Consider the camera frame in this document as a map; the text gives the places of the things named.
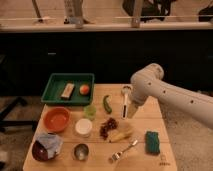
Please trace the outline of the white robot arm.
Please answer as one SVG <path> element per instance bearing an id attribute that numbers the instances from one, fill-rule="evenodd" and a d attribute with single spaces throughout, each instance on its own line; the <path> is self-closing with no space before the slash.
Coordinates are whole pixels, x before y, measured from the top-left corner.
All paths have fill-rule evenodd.
<path id="1" fill-rule="evenodd" d="M 163 68 L 152 63 L 131 76 L 132 90 L 127 117 L 132 118 L 149 96 L 188 113 L 213 129 L 213 97 L 168 84 L 162 80 Z"/>

